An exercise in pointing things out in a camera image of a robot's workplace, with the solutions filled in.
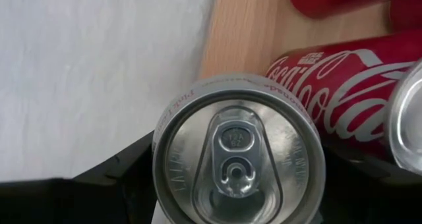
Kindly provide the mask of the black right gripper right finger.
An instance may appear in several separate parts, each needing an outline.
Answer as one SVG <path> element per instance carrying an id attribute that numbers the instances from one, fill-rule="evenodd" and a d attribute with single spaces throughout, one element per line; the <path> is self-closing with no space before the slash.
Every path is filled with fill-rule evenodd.
<path id="1" fill-rule="evenodd" d="M 349 148 L 324 154 L 322 224 L 422 224 L 422 176 Z"/>

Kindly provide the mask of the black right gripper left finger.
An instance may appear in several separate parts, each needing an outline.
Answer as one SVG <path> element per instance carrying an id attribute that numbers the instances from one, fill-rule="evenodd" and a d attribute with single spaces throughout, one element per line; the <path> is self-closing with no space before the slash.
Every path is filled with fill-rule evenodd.
<path id="1" fill-rule="evenodd" d="M 71 179 L 0 182 L 0 224 L 151 224 L 152 137 Z"/>

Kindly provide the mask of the red Coca-Cola Star Wars can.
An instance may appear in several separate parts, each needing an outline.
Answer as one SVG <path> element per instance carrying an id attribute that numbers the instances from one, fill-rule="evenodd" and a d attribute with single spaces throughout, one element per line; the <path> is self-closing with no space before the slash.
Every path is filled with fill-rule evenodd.
<path id="1" fill-rule="evenodd" d="M 422 175 L 422 30 L 290 51 L 266 75 L 341 146 Z"/>
<path id="2" fill-rule="evenodd" d="M 422 29 L 422 0 L 391 0 L 388 15 L 393 31 Z"/>

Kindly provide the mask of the white pink Spindrift can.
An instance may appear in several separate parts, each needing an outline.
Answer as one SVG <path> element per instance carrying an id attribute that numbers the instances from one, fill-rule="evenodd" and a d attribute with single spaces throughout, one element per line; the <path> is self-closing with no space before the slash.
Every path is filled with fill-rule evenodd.
<path id="1" fill-rule="evenodd" d="M 287 89 L 254 74 L 198 81 L 152 139 L 158 203 L 171 224 L 317 224 L 326 164 Z"/>

